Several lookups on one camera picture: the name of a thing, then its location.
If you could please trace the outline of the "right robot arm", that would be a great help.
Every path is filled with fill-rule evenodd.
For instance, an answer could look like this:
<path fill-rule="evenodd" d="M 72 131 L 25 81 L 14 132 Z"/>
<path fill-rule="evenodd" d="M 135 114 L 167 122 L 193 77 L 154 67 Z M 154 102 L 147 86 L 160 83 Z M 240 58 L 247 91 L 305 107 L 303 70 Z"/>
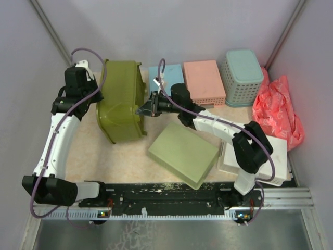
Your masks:
<path fill-rule="evenodd" d="M 240 124 L 213 115 L 194 103 L 183 83 L 173 85 L 170 95 L 152 91 L 148 100 L 136 110 L 136 114 L 150 117 L 163 113 L 176 113 L 184 126 L 210 133 L 233 147 L 240 171 L 232 198 L 236 205 L 246 205 L 251 200 L 250 191 L 255 186 L 260 167 L 267 161 L 272 162 L 273 147 L 261 126 L 255 121 Z"/>

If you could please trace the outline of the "large teal perforated basket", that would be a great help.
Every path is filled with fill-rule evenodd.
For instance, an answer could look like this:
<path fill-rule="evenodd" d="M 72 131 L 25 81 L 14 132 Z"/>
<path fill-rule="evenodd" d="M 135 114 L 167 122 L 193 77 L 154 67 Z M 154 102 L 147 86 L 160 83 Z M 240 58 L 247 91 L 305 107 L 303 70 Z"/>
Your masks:
<path fill-rule="evenodd" d="M 250 49 L 228 51 L 220 73 L 226 93 L 225 104 L 230 107 L 252 106 L 264 80 L 255 53 Z"/>

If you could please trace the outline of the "blue shallow plastic tray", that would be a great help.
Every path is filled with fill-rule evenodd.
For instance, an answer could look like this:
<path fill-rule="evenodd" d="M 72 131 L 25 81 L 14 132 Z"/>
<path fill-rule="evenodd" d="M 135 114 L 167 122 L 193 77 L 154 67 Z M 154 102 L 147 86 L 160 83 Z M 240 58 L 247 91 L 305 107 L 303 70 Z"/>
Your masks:
<path fill-rule="evenodd" d="M 157 91 L 158 86 L 154 83 L 154 78 L 158 75 L 158 66 L 149 67 L 149 92 Z M 185 83 L 182 66 L 180 64 L 166 65 L 164 70 L 164 81 L 167 83 L 164 87 L 167 95 L 171 96 L 171 87 L 177 83 Z"/>

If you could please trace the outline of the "olive green plastic basket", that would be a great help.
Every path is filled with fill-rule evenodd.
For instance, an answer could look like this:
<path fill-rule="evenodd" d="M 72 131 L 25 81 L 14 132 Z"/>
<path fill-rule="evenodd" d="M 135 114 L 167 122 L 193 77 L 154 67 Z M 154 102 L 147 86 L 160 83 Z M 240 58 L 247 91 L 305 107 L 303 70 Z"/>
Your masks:
<path fill-rule="evenodd" d="M 136 114 L 146 93 L 141 63 L 106 59 L 105 65 L 100 78 L 106 78 L 101 88 L 104 99 L 96 104 L 97 123 L 113 144 L 138 140 L 147 134 L 144 117 Z"/>

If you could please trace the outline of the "white perforated tray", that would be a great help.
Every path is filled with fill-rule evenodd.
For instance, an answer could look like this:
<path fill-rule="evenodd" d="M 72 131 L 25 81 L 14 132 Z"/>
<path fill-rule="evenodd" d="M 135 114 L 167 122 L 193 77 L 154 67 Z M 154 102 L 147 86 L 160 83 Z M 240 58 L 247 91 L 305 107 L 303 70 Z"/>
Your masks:
<path fill-rule="evenodd" d="M 274 150 L 271 158 L 275 166 L 275 177 L 272 181 L 267 182 L 267 179 L 272 176 L 272 168 L 269 161 L 260 168 L 257 177 L 265 180 L 261 181 L 262 183 L 273 186 L 282 186 L 285 181 L 291 180 L 287 164 L 287 141 L 272 136 L 268 136 L 268 140 Z M 217 168 L 221 172 L 230 173 L 236 176 L 238 175 L 240 166 L 236 161 L 233 147 L 228 143 L 223 143 L 222 145 Z"/>

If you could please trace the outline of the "light green shallow tray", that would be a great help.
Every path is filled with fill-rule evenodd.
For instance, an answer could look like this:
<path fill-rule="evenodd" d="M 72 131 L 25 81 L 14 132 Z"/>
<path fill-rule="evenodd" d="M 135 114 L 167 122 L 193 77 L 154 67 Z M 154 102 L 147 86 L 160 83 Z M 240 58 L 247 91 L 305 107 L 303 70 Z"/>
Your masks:
<path fill-rule="evenodd" d="M 147 151 L 148 157 L 194 190 L 215 165 L 219 148 L 171 122 Z"/>

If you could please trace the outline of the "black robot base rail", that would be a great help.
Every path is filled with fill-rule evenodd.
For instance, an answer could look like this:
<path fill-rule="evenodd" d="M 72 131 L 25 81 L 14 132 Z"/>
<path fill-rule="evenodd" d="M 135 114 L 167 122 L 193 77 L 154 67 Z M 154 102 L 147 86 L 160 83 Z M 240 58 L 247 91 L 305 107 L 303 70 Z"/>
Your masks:
<path fill-rule="evenodd" d="M 81 208 L 107 207 L 115 216 L 223 215 L 232 207 L 259 207 L 262 194 L 252 190 L 241 196 L 231 182 L 205 182 L 197 190 L 181 183 L 105 184 L 98 198 L 85 199 Z"/>

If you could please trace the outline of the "pink shallow plastic tray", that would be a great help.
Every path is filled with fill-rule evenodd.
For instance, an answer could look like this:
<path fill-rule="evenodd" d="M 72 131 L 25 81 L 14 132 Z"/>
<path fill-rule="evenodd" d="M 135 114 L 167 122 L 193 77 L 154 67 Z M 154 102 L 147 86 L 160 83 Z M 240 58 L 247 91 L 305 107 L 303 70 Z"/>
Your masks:
<path fill-rule="evenodd" d="M 183 72 L 194 103 L 212 107 L 225 104 L 226 93 L 215 60 L 185 62 Z"/>

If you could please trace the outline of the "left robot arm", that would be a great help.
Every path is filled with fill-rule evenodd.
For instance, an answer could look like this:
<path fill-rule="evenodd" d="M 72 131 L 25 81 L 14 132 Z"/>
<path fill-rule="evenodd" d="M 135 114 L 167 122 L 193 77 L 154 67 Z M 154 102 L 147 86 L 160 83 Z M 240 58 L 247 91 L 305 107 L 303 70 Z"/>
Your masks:
<path fill-rule="evenodd" d="M 50 130 L 41 158 L 22 186 L 38 204 L 71 206 L 89 198 L 98 207 L 107 203 L 108 193 L 98 183 L 65 180 L 70 145 L 82 118 L 92 103 L 103 99 L 96 78 L 82 60 L 65 70 L 65 85 L 52 104 Z"/>

